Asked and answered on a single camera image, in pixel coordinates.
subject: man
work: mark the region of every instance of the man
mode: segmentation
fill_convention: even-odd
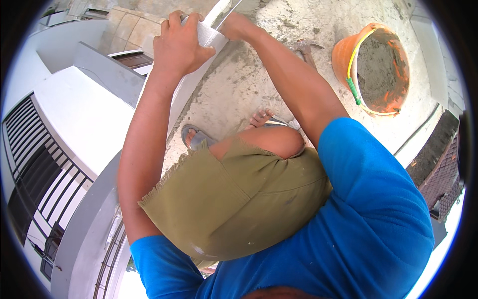
[[[180,15],[171,13],[154,41],[154,67],[128,130],[118,174],[126,234],[148,297],[405,296],[434,245],[423,197],[390,152],[349,118],[329,84],[242,15],[230,14],[221,31],[254,47],[277,91],[317,146],[333,187],[327,202],[293,236],[219,263],[206,280],[190,256],[166,239],[139,207],[161,177],[174,89],[182,76],[215,53],[197,42],[201,16],[190,14],[182,27]],[[261,146],[281,150],[280,139],[271,139],[277,142]]]

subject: wet cement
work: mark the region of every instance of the wet cement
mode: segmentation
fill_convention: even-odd
[[[357,59],[358,86],[367,106],[380,106],[385,94],[394,90],[397,82],[394,61],[392,48],[372,36],[360,45]]]

